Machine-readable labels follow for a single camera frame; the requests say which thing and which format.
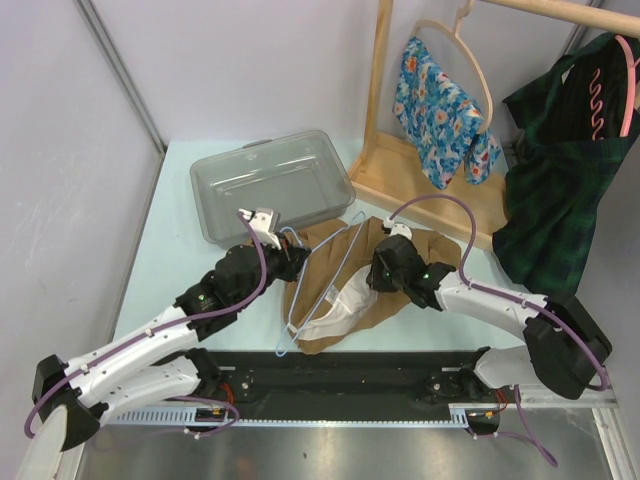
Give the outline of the blue wire hanger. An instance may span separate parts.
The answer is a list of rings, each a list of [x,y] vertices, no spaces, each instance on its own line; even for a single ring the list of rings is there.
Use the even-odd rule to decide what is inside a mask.
[[[312,330],[312,320],[319,315],[323,302],[336,294],[338,277],[365,223],[366,214],[359,211],[348,222],[332,220],[304,231],[281,229],[298,246],[308,247],[310,256],[304,260],[298,279],[284,291],[284,326],[274,348],[277,358],[284,358],[300,346],[304,335]]]

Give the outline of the tan garment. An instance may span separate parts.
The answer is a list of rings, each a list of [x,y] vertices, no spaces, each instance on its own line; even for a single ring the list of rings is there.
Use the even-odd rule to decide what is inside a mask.
[[[350,224],[334,219],[281,232],[310,255],[284,289],[279,356],[293,347],[318,354],[410,304],[438,309],[436,291],[462,257],[460,246],[438,232],[387,228],[362,213]]]

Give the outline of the blue floral skirt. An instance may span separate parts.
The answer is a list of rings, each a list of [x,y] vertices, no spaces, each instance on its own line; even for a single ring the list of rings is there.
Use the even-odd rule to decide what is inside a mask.
[[[415,147],[423,174],[445,190],[458,171],[472,185],[484,183],[501,154],[477,102],[454,83],[417,37],[400,62],[392,112]]]

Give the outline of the green plaid garment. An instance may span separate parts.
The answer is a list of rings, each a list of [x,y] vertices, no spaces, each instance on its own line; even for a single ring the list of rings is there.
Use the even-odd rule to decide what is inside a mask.
[[[506,175],[507,223],[492,245],[508,277],[533,293],[577,291],[598,205],[639,136],[635,107],[628,137],[591,139],[592,61],[614,35],[560,57],[503,101],[524,137]]]

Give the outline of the pink plastic hanger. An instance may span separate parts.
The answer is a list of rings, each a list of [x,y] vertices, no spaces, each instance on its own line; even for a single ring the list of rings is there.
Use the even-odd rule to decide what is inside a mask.
[[[588,86],[591,139],[628,137],[636,104],[636,58],[632,42],[615,34],[592,61]]]

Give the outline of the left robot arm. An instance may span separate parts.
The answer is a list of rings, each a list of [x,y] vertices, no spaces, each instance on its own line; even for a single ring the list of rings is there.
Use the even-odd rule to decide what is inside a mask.
[[[32,399],[41,420],[65,412],[59,451],[83,444],[126,411],[179,397],[215,397],[220,369],[201,342],[234,323],[274,281],[297,280],[310,253],[289,242],[281,248],[236,245],[136,331],[72,360],[41,360]]]

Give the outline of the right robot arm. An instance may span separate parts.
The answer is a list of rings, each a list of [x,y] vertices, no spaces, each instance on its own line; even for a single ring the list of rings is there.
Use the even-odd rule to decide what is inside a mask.
[[[472,369],[461,376],[462,391],[473,401],[528,381],[576,400],[591,388],[612,352],[575,296],[526,294],[475,282],[452,265],[425,262],[413,242],[399,234],[376,246],[367,283],[379,293],[401,292],[421,309],[470,316],[523,341],[521,347],[480,350]]]

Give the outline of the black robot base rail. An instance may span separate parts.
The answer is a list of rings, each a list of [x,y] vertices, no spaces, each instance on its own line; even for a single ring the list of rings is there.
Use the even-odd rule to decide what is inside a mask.
[[[455,352],[337,352],[279,358],[267,352],[191,349],[176,359],[196,367],[195,396],[228,401],[259,424],[425,424],[452,419],[464,404],[483,432],[514,401],[487,387],[471,366],[479,355]]]

